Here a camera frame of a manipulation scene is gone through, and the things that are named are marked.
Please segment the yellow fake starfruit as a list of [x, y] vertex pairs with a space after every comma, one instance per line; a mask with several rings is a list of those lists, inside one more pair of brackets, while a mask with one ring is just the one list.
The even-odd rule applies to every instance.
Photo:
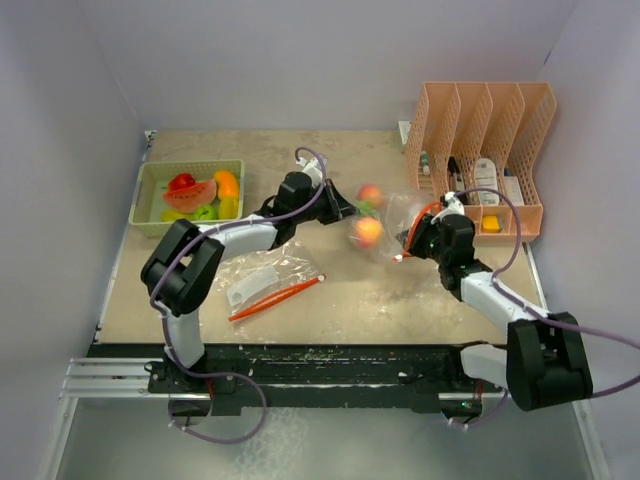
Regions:
[[234, 220], [239, 214], [239, 198], [227, 196], [219, 200], [218, 218], [220, 220]]

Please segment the clear zip bag orange seal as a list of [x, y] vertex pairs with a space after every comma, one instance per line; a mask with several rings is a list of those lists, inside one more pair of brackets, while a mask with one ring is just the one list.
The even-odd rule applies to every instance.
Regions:
[[271, 251], [252, 252], [223, 261], [214, 279], [229, 307], [228, 320], [236, 322], [263, 312], [322, 283], [311, 252], [298, 241]]

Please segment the green fake custard apple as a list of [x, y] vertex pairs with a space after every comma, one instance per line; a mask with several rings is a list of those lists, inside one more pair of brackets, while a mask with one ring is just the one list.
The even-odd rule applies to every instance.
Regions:
[[213, 205], [206, 204], [198, 207], [192, 214], [194, 221], [215, 221], [218, 219], [218, 213]]

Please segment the fake watermelon slice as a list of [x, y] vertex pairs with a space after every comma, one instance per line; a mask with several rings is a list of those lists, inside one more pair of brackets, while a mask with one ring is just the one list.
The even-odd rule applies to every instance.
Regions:
[[198, 207], [211, 204], [217, 195], [217, 184], [214, 179], [198, 182], [190, 188], [167, 191], [163, 194], [164, 202], [180, 213], [193, 213]]

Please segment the red fake strawberry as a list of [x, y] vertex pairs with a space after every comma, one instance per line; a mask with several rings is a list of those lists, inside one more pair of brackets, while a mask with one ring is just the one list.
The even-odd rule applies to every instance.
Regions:
[[175, 176], [167, 185], [167, 190], [169, 192], [183, 190], [186, 188], [190, 188], [196, 184], [195, 178], [187, 173], [183, 172]]

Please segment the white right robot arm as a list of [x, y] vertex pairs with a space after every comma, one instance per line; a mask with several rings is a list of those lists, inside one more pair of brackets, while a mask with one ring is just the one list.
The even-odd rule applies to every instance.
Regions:
[[467, 391], [486, 380], [508, 390], [523, 411], [589, 399], [593, 380], [574, 316], [548, 312], [507, 287], [476, 257], [474, 237], [473, 222], [460, 214], [425, 214], [396, 235], [405, 256], [436, 262], [443, 288], [506, 335], [501, 347], [463, 348], [445, 366], [446, 383]]

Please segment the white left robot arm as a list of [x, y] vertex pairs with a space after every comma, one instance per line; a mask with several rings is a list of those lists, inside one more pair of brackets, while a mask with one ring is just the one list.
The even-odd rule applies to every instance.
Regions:
[[165, 352], [174, 363], [171, 381], [184, 392], [194, 392], [205, 382], [199, 307], [222, 262], [274, 250], [292, 239], [302, 223], [330, 225], [357, 212], [330, 179], [315, 184], [309, 175], [291, 172], [278, 192], [246, 218], [211, 228], [175, 221], [141, 271], [151, 306], [161, 315]]

